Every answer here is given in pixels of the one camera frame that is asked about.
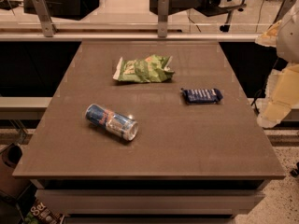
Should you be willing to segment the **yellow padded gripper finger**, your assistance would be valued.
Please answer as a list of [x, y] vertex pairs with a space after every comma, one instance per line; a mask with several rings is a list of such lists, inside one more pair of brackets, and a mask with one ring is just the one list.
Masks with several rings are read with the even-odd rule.
[[276, 69], [271, 71], [257, 122], [263, 128], [273, 128], [298, 104], [299, 64], [288, 63], [281, 71]]

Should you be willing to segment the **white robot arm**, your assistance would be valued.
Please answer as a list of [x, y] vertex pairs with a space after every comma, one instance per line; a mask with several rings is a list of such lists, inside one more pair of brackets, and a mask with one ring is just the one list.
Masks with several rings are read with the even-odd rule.
[[299, 1], [281, 20], [259, 35], [255, 43], [275, 48], [277, 56], [287, 62], [281, 71], [273, 68], [270, 72], [257, 117], [261, 127], [273, 128], [299, 104]]

